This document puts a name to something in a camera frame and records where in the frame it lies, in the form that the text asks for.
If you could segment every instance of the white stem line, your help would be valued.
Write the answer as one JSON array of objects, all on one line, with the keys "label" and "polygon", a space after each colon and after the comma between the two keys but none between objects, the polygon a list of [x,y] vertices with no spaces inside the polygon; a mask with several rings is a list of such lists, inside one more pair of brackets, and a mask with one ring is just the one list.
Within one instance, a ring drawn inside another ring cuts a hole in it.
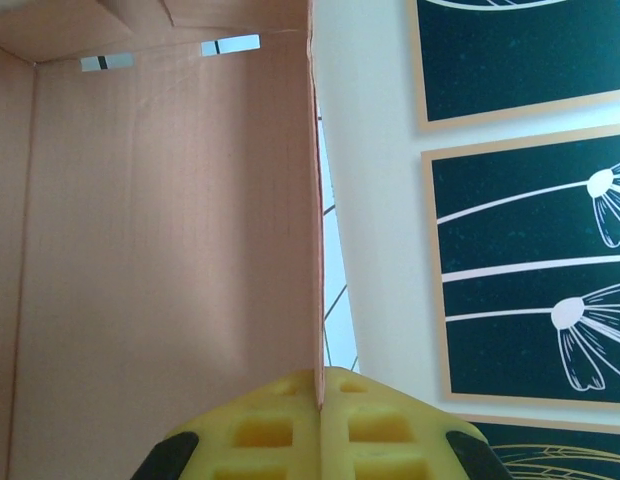
[{"label": "white stem line", "polygon": [[620,292],[620,283],[617,283],[615,285],[608,285],[605,288],[600,288],[596,292],[590,292],[589,294],[584,295],[583,299],[589,303],[596,303],[596,302],[603,300],[606,297],[609,297],[610,295],[614,293],[619,293],[619,292]]},{"label": "white stem line", "polygon": [[540,7],[543,5],[551,5],[553,3],[565,2],[566,0],[539,0],[537,2],[531,3],[522,3],[522,4],[513,4],[511,2],[510,5],[496,5],[490,0],[488,3],[490,5],[464,5],[462,3],[455,3],[449,0],[428,0],[431,3],[436,3],[437,5],[441,5],[443,7],[457,8],[459,10],[486,10],[486,11],[499,11],[499,10],[520,10],[522,8],[532,8],[532,7]]},{"label": "white stem line", "polygon": [[603,310],[606,308],[617,308],[620,307],[620,303],[609,303],[607,305],[590,305],[586,302],[586,308],[588,310]]},{"label": "white stem line", "polygon": [[576,182],[576,183],[568,183],[566,185],[558,185],[556,187],[542,188],[541,190],[535,190],[534,192],[521,193],[519,195],[513,195],[512,197],[502,198],[501,200],[495,200],[494,202],[484,203],[483,205],[477,205],[476,207],[466,208],[465,210],[461,210],[456,213],[451,213],[450,215],[446,215],[445,217],[441,217],[437,220],[437,225],[441,225],[442,223],[449,222],[450,220],[456,220],[457,218],[465,217],[466,215],[471,215],[473,213],[480,212],[482,210],[487,210],[489,208],[498,207],[499,205],[504,205],[510,202],[516,202],[517,200],[522,200],[524,198],[535,197],[537,195],[543,195],[545,193],[558,192],[559,190],[566,190],[568,188],[575,187],[583,187],[587,185],[587,181],[585,182]]},{"label": "white stem line", "polygon": [[470,280],[473,278],[491,277],[507,273],[530,272],[532,270],[546,270],[550,268],[580,267],[584,265],[603,265],[606,263],[620,263],[620,255],[605,255],[602,257],[566,258],[564,260],[546,260],[542,262],[515,263],[496,267],[474,268],[461,272],[444,273],[441,275],[443,283]]},{"label": "white stem line", "polygon": [[452,315],[446,317],[446,322],[458,322],[460,320],[474,320],[477,318],[490,318],[490,317],[509,317],[512,315],[539,315],[550,314],[551,308],[528,308],[523,310],[501,310],[500,312],[479,312],[479,313],[467,313],[465,315]]},{"label": "white stem line", "polygon": [[592,313],[618,313],[620,314],[620,310],[617,310],[616,308],[593,308],[593,307],[586,307],[586,312],[592,312]]}]

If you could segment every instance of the dandelion illustration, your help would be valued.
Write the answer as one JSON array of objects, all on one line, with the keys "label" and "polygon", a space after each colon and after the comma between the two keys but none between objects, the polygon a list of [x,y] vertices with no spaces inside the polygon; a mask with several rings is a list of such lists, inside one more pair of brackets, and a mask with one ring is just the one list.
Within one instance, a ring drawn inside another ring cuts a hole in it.
[{"label": "dandelion illustration", "polygon": [[[497,445],[493,449],[515,480],[620,480],[603,473],[606,463],[620,465],[620,455],[612,452],[542,444]],[[596,471],[570,468],[566,463],[570,460],[588,461]]]},{"label": "dandelion illustration", "polygon": [[518,10],[522,8],[542,7],[565,0],[428,0],[443,7],[458,8],[460,10]]},{"label": "dandelion illustration", "polygon": [[472,313],[446,321],[535,314],[550,314],[563,369],[574,390],[605,389],[600,363],[620,376],[620,283],[563,299],[552,308]]},{"label": "dandelion illustration", "polygon": [[536,197],[538,195],[558,192],[560,190],[575,187],[586,187],[586,190],[592,199],[592,208],[594,211],[595,220],[603,242],[609,248],[618,247],[620,245],[620,163],[612,168],[599,170],[586,181],[544,188],[533,192],[502,198],[500,200],[484,203],[482,205],[477,205],[475,207],[441,217],[437,220],[437,224],[441,225],[451,220],[465,217],[466,215],[471,215],[489,208],[523,200],[525,198]]}]

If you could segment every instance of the cardboard box flap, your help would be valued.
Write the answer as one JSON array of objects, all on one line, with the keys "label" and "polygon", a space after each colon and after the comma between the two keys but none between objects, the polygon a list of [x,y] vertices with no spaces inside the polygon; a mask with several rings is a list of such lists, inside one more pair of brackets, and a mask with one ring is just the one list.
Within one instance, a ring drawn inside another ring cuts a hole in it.
[{"label": "cardboard box flap", "polygon": [[322,368],[307,48],[39,66],[12,478],[129,478],[175,425]]},{"label": "cardboard box flap", "polygon": [[140,52],[169,45],[183,45],[248,33],[240,28],[175,28],[163,0],[100,0],[130,30],[132,36],[99,48],[83,50],[66,58]]},{"label": "cardboard box flap", "polygon": [[310,153],[312,156],[312,163],[314,164],[313,181],[316,183],[316,195],[315,195],[315,208],[320,215],[317,215],[317,223],[315,224],[315,230],[318,232],[318,238],[316,240],[316,251],[313,253],[316,259],[316,271],[317,281],[315,286],[318,291],[314,293],[314,296],[318,301],[319,311],[315,312],[316,325],[315,325],[315,348],[317,349],[315,358],[315,390],[317,395],[317,405],[319,409],[323,406],[323,400],[325,396],[325,353],[324,338],[325,338],[325,268],[323,252],[323,195],[321,191],[321,160],[319,158],[319,133],[318,133],[318,106],[317,106],[317,90],[314,76],[314,56],[313,56],[313,9],[314,2],[308,1],[307,6],[307,31],[308,37],[306,42],[306,55],[308,62],[308,105],[310,121]]},{"label": "cardboard box flap", "polygon": [[34,69],[0,51],[0,479],[10,439],[33,84]]},{"label": "cardboard box flap", "polygon": [[37,0],[0,13],[0,48],[31,62],[67,57],[130,35],[97,0]]},{"label": "cardboard box flap", "polygon": [[177,27],[238,28],[250,33],[305,30],[304,0],[165,0]]}]

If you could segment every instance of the black rubber piece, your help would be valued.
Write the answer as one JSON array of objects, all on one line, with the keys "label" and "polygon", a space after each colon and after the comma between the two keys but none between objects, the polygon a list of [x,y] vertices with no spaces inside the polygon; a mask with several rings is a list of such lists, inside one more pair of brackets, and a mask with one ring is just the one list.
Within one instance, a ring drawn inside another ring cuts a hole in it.
[{"label": "black rubber piece", "polygon": [[463,432],[448,432],[446,439],[466,471],[468,480],[514,480],[487,443]]},{"label": "black rubber piece", "polygon": [[193,432],[183,432],[154,446],[131,480],[178,480],[199,444]]}]

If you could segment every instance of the yellow foam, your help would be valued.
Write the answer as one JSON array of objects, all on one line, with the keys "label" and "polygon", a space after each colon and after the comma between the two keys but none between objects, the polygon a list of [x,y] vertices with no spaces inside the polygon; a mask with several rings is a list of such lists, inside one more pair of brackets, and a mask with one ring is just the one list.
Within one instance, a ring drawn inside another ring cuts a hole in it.
[{"label": "yellow foam", "polygon": [[321,413],[303,371],[175,429],[200,439],[180,480],[467,478],[445,434],[485,441],[473,425],[349,370],[325,380]]},{"label": "yellow foam", "polygon": [[445,434],[485,441],[473,425],[342,368],[326,369],[320,429],[323,480],[466,479]]},{"label": "yellow foam", "polygon": [[298,372],[180,426],[199,436],[179,480],[317,480],[314,373]]}]

